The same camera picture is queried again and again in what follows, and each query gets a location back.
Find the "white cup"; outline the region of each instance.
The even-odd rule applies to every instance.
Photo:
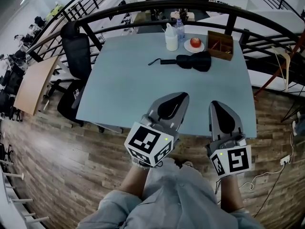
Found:
[[[178,49],[178,35],[173,37],[165,35],[166,48],[169,51],[176,51]]]

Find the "black office chair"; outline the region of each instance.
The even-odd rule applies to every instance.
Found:
[[[86,34],[75,27],[76,21],[67,23],[61,29],[62,47],[66,53],[70,73],[79,80],[73,80],[60,99],[57,110],[67,119],[83,125],[76,119],[81,96],[91,73],[90,43]]]

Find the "white plate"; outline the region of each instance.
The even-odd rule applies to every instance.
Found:
[[[191,46],[191,39],[189,40],[186,40],[184,42],[184,48],[189,51],[189,52],[193,52],[193,53],[196,53],[196,52],[202,52],[204,50],[204,44],[203,42],[201,42],[201,45],[199,48],[194,48]]]

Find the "light blue table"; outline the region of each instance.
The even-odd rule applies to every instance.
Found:
[[[207,36],[199,37],[206,45]],[[209,105],[217,100],[241,118],[247,137],[256,137],[254,99],[246,63],[237,41],[231,61],[212,57],[208,72],[182,69],[178,65],[148,66],[156,58],[175,59],[191,55],[181,43],[166,49],[164,33],[108,38],[85,87],[77,119],[131,127],[139,122],[151,104],[162,96],[186,92],[190,103],[179,133],[210,136]]]

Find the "shoe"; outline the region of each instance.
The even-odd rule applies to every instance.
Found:
[[[301,120],[301,113],[300,113],[300,111],[298,111],[298,112],[296,113],[296,116],[297,116],[297,119],[300,121],[300,120]]]
[[[194,167],[194,165],[191,161],[185,161],[183,164],[186,166]]]
[[[294,132],[294,136],[296,136],[297,133],[295,131],[295,121],[292,122],[292,131]]]

